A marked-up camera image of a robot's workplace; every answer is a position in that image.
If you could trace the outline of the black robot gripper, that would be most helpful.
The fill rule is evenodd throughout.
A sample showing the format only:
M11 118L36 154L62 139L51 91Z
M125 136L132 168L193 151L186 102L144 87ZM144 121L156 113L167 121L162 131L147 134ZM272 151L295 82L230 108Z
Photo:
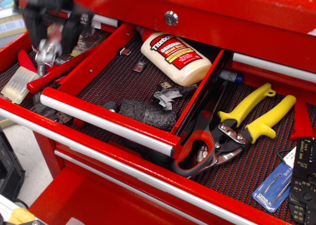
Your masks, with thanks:
M38 48L41 40L47 38L47 23L64 24L57 15L66 11L71 15L62 29L62 54L70 54L78 43L84 25L81 17L91 23L94 13L74 0L14 0L14 11L23 15L32 45Z

